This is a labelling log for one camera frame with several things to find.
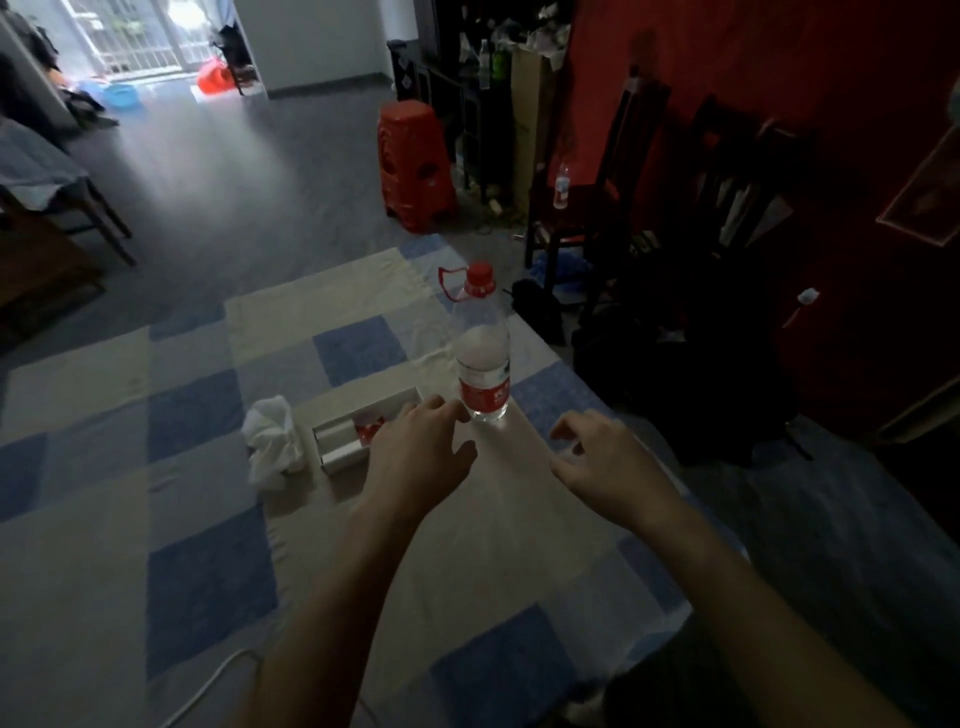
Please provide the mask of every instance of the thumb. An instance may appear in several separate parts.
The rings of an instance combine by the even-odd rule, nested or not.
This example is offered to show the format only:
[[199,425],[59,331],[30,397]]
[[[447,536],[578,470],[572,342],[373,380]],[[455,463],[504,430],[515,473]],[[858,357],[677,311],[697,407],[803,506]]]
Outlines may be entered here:
[[579,465],[564,460],[560,455],[552,453],[550,455],[550,472],[557,476],[557,479],[567,487],[573,490],[584,473],[584,469]]
[[460,448],[453,453],[453,463],[463,473],[461,480],[470,472],[473,461],[477,459],[477,444],[472,440],[464,442]]

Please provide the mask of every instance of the red wall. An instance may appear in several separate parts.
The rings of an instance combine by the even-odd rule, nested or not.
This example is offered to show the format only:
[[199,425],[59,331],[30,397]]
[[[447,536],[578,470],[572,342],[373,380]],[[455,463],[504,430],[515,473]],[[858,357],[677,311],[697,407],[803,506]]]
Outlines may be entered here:
[[[777,334],[802,410],[850,435],[876,429],[960,374],[960,240],[944,249],[877,225],[947,130],[960,74],[956,0],[580,0],[558,156],[590,182],[628,64],[673,86],[688,121],[709,93],[819,130],[797,214],[763,239],[771,306],[823,294]],[[656,228],[669,145],[637,197]]]

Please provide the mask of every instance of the open box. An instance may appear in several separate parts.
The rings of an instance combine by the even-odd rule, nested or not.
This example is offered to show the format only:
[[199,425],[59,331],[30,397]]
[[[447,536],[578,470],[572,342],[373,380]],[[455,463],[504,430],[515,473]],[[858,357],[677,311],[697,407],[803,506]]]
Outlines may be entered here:
[[396,419],[404,404],[420,404],[422,401],[420,390],[417,387],[408,387],[383,400],[313,427],[313,439],[317,444],[317,453],[320,455],[324,472],[333,476],[366,462],[370,456],[370,440],[376,431]]

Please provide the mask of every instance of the red bottle cap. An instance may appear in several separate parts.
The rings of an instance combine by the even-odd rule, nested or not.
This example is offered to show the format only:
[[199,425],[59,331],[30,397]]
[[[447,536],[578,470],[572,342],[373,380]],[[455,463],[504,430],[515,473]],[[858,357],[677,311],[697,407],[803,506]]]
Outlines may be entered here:
[[467,283],[464,292],[475,299],[489,296],[496,290],[496,281],[493,280],[493,267],[490,263],[479,260],[467,266]]

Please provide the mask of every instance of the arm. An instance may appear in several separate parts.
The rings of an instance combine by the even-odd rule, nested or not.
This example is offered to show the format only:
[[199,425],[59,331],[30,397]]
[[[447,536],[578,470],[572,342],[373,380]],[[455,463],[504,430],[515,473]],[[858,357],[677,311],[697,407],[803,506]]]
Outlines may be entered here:
[[453,453],[461,402],[407,406],[371,444],[363,495],[333,569],[261,667],[238,723],[246,728],[347,726],[396,569],[423,518],[467,477],[476,446]]
[[551,436],[579,440],[554,474],[601,516],[633,531],[684,590],[768,726],[909,726],[677,493],[633,433],[592,410]]

